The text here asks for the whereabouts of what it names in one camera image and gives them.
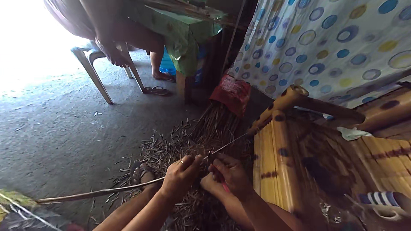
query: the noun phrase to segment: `red cloth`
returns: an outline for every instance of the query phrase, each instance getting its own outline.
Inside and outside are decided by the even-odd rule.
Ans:
[[[250,99],[250,92],[250,84],[226,74],[212,92],[210,99],[225,104],[238,117],[243,117],[245,107]]]

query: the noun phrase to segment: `white cloth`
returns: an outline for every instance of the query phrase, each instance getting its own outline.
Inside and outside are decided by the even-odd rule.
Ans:
[[[353,108],[411,80],[410,37],[410,0],[260,0],[229,74]]]

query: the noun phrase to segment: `pile of bamboo shavings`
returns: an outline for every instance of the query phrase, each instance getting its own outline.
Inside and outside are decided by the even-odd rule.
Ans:
[[[225,105],[213,102],[199,120],[182,121],[168,137],[155,131],[149,140],[142,141],[139,160],[155,169],[157,178],[165,176],[168,166],[185,155],[206,156],[208,151],[233,140],[238,123],[239,119]],[[222,153],[241,160],[249,176],[252,176],[251,145],[248,139],[241,138],[222,150]],[[130,159],[128,168],[120,171],[129,171],[133,160]],[[169,230],[241,230],[221,202],[200,187],[200,179],[208,174],[207,168],[208,164],[204,163],[192,189],[181,203],[176,204]],[[127,172],[115,179],[113,187],[126,186],[129,178]],[[121,198],[122,203],[138,194],[136,191],[126,192]],[[119,194],[110,195],[106,202],[113,203],[116,198]]]

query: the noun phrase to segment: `thin stick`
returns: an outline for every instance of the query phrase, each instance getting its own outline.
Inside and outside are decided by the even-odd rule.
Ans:
[[[62,196],[62,197],[54,197],[54,198],[44,198],[37,200],[36,202],[38,204],[52,204],[52,203],[61,203],[61,202],[67,202],[67,201],[77,201],[77,200],[82,200],[82,199],[87,199],[87,198],[92,198],[92,197],[97,197],[97,196],[104,196],[107,194],[112,194],[116,192],[123,192],[127,191],[130,189],[135,189],[138,187],[146,186],[152,183],[155,183],[157,181],[164,180],[165,177],[161,177],[146,183],[138,184],[138,185],[130,185],[126,187],[121,187],[121,188],[113,188],[113,189],[102,189],[99,191],[95,192],[87,192],[87,193],[82,193],[82,194],[76,194],[76,195],[70,195],[70,196]]]

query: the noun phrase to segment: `person's right hand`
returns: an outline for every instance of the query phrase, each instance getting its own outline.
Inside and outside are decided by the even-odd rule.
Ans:
[[[185,156],[172,163],[167,169],[166,178],[159,192],[174,202],[180,201],[199,174],[202,161],[203,157],[197,155],[196,158]]]
[[[231,193],[240,201],[246,200],[254,189],[240,161],[228,155],[218,153],[212,164],[224,176]]]

